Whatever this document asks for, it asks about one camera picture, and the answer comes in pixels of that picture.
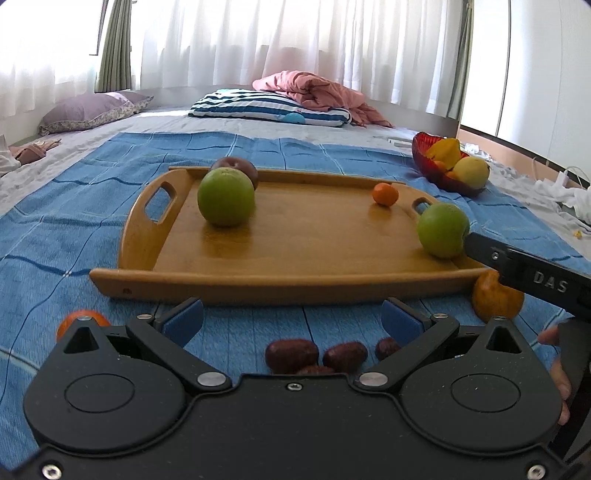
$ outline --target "pink comforter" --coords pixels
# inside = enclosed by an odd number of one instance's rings
[[[276,73],[252,82],[255,90],[277,92],[293,98],[309,110],[326,112],[330,108],[346,108],[353,123],[361,126],[377,124],[393,127],[381,113],[365,103],[365,95],[331,82],[310,72],[288,71]]]

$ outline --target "wooden tray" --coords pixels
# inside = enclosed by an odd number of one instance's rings
[[[150,183],[125,224],[117,269],[90,278],[109,297],[207,304],[340,304],[449,294],[471,288],[485,268],[462,256],[427,254],[415,229],[433,197],[397,183],[390,209],[374,203],[380,181],[298,171],[259,171],[256,212],[219,229],[197,208],[206,167],[172,168]],[[146,205],[163,188],[158,222]]]

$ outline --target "purple pillow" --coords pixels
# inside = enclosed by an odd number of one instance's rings
[[[153,98],[136,92],[124,93],[84,93],[68,98],[41,119],[39,133],[89,130],[139,113]]]

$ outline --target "striped pillow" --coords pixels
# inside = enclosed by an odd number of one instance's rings
[[[315,112],[279,93],[242,89],[222,89],[210,93],[191,107],[189,115],[253,118],[324,127],[341,127],[351,123],[351,114],[345,108]]]

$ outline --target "white curtain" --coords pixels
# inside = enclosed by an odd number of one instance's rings
[[[462,0],[138,0],[136,88],[250,85],[314,72],[369,98],[445,115]]]
[[[0,6],[0,119],[93,91],[101,7],[102,0]]]

